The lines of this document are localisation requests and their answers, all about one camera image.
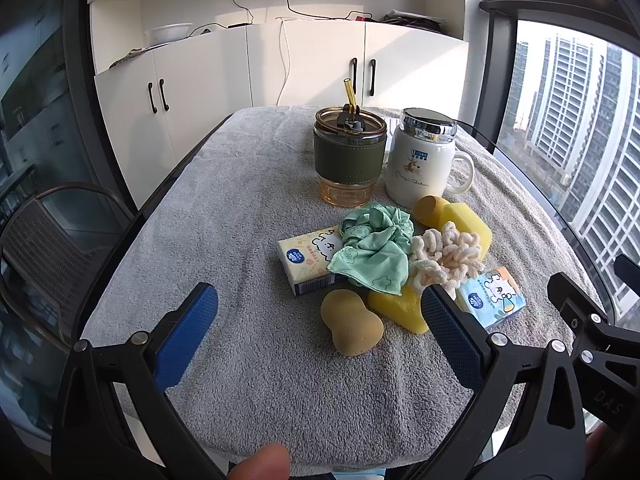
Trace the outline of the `person's right hand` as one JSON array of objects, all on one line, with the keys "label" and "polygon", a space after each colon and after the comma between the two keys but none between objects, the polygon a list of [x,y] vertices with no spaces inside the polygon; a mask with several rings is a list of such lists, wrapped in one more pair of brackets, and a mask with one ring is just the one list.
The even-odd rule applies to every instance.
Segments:
[{"label": "person's right hand", "polygon": [[639,478],[639,435],[619,434],[600,422],[587,436],[585,479]]}]

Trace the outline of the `person's left hand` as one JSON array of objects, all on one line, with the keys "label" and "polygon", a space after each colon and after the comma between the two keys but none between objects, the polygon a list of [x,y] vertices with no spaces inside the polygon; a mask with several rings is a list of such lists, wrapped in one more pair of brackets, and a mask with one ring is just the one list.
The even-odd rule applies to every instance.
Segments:
[{"label": "person's left hand", "polygon": [[291,461],[280,443],[269,443],[230,469],[229,480],[288,480]]}]

